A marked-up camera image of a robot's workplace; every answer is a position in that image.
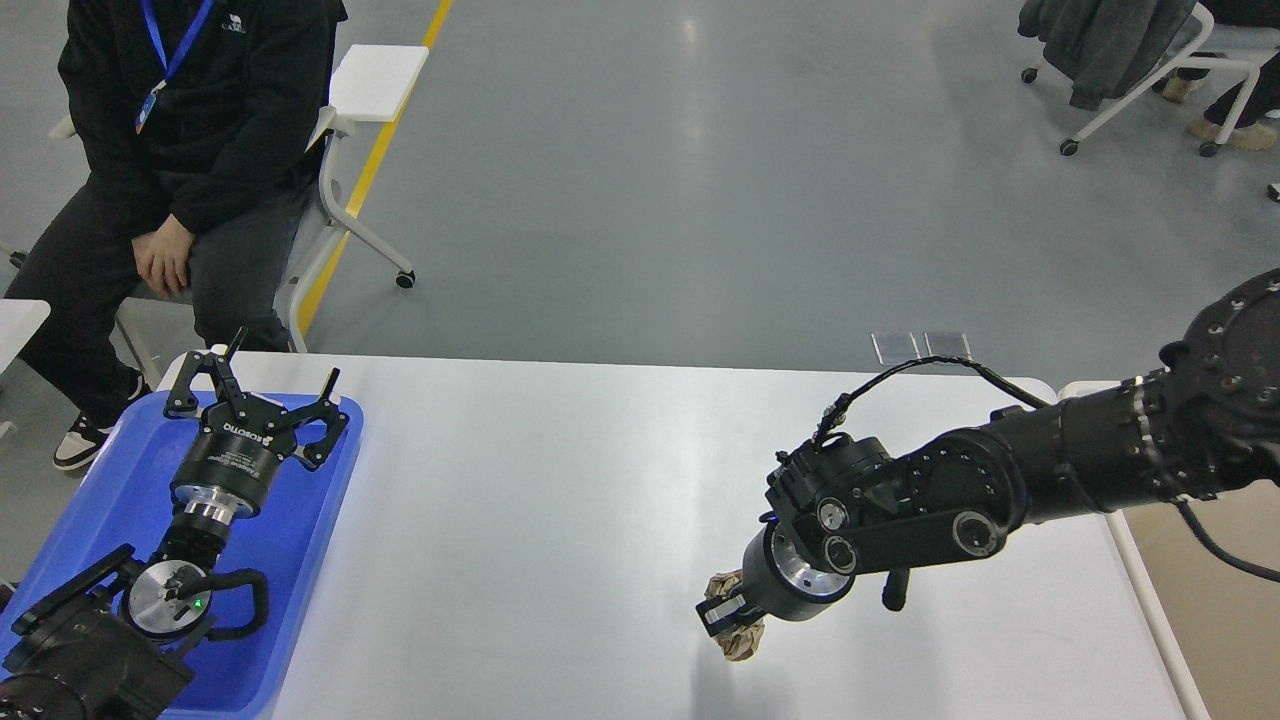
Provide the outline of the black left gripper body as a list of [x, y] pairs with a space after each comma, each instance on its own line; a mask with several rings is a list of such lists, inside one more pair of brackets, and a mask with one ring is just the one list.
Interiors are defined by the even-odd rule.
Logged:
[[188, 454], [170, 482], [178, 512], [212, 507], [216, 519], [257, 516], [285, 457], [300, 446], [297, 430], [316, 419], [303, 419], [262, 395], [246, 396], [247, 407], [230, 402], [205, 409]]

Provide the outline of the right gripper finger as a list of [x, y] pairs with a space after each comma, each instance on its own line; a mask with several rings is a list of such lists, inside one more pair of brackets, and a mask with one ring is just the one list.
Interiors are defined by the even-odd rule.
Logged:
[[759, 607], [748, 601], [741, 585], [713, 592], [696, 605], [696, 614], [710, 638], [731, 635], [759, 621]]

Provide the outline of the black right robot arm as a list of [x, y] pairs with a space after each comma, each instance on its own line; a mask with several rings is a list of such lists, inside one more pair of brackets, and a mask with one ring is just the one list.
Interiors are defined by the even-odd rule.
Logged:
[[814, 618], [877, 573], [899, 611], [914, 568], [988, 559], [1025, 524], [1148, 503], [1175, 505], [1215, 557], [1275, 582], [1216, 544], [1189, 502], [1277, 480], [1277, 318], [1270, 270], [1202, 310], [1160, 369], [1056, 404], [978, 366], [1016, 405], [900, 457], [840, 430], [858, 392], [841, 395], [778, 454], [763, 528], [741, 570], [708, 585], [701, 624], [730, 644], [767, 616]]

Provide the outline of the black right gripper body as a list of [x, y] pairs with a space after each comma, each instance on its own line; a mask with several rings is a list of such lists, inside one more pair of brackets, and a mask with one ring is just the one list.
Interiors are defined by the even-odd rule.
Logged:
[[742, 556], [741, 594], [758, 616], [800, 623], [842, 600], [854, 579], [812, 566], [776, 523], [767, 523]]

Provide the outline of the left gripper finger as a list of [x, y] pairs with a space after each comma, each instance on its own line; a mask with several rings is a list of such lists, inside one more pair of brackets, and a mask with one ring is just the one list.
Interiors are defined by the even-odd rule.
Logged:
[[[297, 409], [297, 461], [308, 471], [316, 471], [332, 456], [349, 424], [349, 415], [333, 397], [339, 377], [340, 369], [332, 368], [316, 398]], [[323, 427], [323, 433], [303, 442], [303, 429], [312, 425]]]
[[247, 407], [247, 393], [241, 389], [230, 364], [246, 336], [247, 328], [241, 327], [223, 351], [191, 351], [186, 356], [164, 405], [163, 414], [166, 419], [198, 415], [200, 405], [192, 383], [200, 375], [206, 375], [211, 380], [218, 404], [229, 404], [236, 411]]

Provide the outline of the seated person's hand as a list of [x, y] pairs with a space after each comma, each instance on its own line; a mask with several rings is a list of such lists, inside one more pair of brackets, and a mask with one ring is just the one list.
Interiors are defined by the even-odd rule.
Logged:
[[151, 292], [170, 299], [189, 284], [188, 263], [195, 242], [196, 234], [172, 214], [155, 231], [131, 240], [136, 272]]

